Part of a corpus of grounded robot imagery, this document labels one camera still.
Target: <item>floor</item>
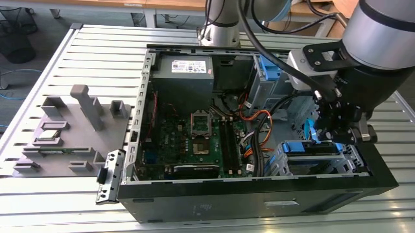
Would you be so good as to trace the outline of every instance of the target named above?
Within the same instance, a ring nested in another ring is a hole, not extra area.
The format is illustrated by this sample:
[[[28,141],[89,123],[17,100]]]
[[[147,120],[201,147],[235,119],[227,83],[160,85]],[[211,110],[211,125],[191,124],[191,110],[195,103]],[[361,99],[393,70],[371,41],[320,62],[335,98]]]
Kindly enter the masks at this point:
[[[131,14],[109,13],[109,12],[88,12],[61,10],[61,18],[53,19],[48,9],[34,9],[34,21],[37,23],[38,31],[29,35],[32,46],[36,50],[36,58],[21,65],[10,64],[2,56],[0,56],[0,73],[6,72],[6,69],[38,69],[42,70],[54,53],[54,50],[65,36],[68,28],[72,23],[98,24],[111,26],[143,26],[145,27],[145,20],[141,14],[135,14],[133,20]],[[164,23],[161,15],[157,16],[157,26],[161,28],[196,29],[204,23],[204,17],[191,16],[184,25],[187,16],[177,16],[171,19],[171,23]],[[255,33],[260,33],[260,29],[252,25]],[[6,90],[0,90],[0,94],[12,97],[22,98],[26,96],[36,80],[38,73],[36,72],[14,72],[4,75],[1,79],[6,79],[9,87]],[[405,98],[408,104],[415,107],[415,77],[409,78],[401,85],[399,92]],[[22,100],[6,100],[0,98],[0,125],[8,125]]]

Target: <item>gray post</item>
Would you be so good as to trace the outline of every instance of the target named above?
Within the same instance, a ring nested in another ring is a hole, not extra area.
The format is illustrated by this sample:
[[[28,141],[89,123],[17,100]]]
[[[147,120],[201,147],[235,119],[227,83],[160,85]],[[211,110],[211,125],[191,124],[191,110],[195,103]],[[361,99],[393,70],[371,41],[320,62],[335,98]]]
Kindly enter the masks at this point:
[[[88,86],[86,85],[73,85],[70,90],[70,96],[77,99],[80,108],[85,114],[85,117],[96,131],[100,131],[104,127],[104,122],[98,117],[98,112],[93,105],[93,100],[88,95]]]

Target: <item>case label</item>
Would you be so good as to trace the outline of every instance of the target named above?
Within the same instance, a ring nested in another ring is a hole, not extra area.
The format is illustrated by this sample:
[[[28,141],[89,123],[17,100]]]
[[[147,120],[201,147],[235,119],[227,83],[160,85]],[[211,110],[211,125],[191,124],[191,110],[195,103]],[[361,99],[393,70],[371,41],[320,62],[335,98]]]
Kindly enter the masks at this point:
[[[171,63],[171,72],[172,73],[205,73],[207,62],[176,60]]]

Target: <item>slotted aluminum table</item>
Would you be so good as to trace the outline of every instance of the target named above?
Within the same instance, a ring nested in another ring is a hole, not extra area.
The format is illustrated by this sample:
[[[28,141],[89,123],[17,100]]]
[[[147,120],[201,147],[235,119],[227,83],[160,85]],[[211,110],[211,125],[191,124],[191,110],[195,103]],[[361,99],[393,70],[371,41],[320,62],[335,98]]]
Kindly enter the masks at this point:
[[[241,46],[252,47],[240,35]],[[329,42],[303,36],[261,34],[268,48],[297,49]],[[9,176],[33,134],[45,96],[66,103],[73,84],[86,84],[100,103],[113,98],[135,105],[147,43],[196,45],[191,30],[84,25],[70,29],[0,140],[0,176]],[[400,186],[321,216],[292,216],[192,223],[139,224],[120,204],[94,205],[96,178],[0,179],[0,232],[413,232],[415,115],[397,93],[376,108],[371,124],[377,150]]]

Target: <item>sticker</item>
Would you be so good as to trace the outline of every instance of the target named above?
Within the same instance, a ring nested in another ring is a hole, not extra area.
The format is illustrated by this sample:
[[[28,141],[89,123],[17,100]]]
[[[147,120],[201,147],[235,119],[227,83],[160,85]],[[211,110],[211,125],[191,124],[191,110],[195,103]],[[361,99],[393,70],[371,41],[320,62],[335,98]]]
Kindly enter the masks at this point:
[[[252,164],[247,164],[247,171],[253,172],[255,166]]]
[[[244,105],[247,106],[247,108],[251,108],[252,107],[252,104],[249,102],[244,102]]]
[[[137,7],[141,7],[143,5],[141,4],[124,3],[124,6],[137,6]]]
[[[173,61],[171,63],[172,73],[205,73],[207,62],[205,61]]]

